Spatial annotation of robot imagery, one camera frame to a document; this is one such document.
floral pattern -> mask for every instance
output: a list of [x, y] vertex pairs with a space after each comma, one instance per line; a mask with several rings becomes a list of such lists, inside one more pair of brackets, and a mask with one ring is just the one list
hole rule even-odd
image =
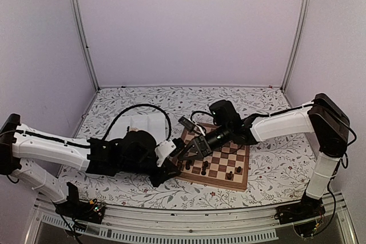
[[[180, 137], [181, 116], [208, 110], [215, 101], [233, 102], [242, 117], [288, 108], [279, 89], [243, 87], [141, 87], [102, 89], [86, 114], [79, 138], [103, 136], [109, 121], [124, 108], [151, 103], [167, 111], [173, 137]], [[126, 115], [153, 113], [139, 108]], [[211, 122], [199, 115], [195, 120]], [[98, 198], [109, 204], [159, 209], [225, 209], [261, 206], [301, 198], [315, 166], [315, 157], [303, 134], [270, 139], [250, 147], [248, 188], [230, 191], [171, 179], [153, 188], [144, 175], [119, 173], [115, 177], [84, 174], [63, 167], [60, 178], [78, 186], [83, 199]]]

chessboard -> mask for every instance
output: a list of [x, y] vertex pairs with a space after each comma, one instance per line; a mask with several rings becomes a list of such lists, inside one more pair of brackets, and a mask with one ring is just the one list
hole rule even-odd
[[[201, 123], [207, 133], [217, 127], [211, 124]], [[182, 133], [183, 141], [188, 144], [195, 133], [190, 133], [184, 129]], [[191, 160], [189, 170], [186, 169], [186, 161], [179, 163], [174, 157], [173, 163], [180, 167], [182, 173], [176, 178], [198, 183], [202, 185], [218, 187], [222, 189], [245, 191], [248, 181], [249, 168], [249, 146], [240, 146], [229, 142], [223, 147], [216, 149], [213, 154], [205, 157], [203, 160]]]

white wall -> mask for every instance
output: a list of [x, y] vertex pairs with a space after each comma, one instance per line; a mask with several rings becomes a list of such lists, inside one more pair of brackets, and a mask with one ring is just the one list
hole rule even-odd
[[301, 0], [79, 0], [101, 86], [280, 86]]
[[[0, 125], [72, 135], [93, 96], [69, 0], [0, 1]], [[36, 193], [0, 177], [0, 243], [19, 244]]]
[[327, 93], [358, 133], [349, 168], [335, 182], [345, 197], [360, 243], [366, 243], [366, 0], [311, 0], [287, 92], [296, 105]]

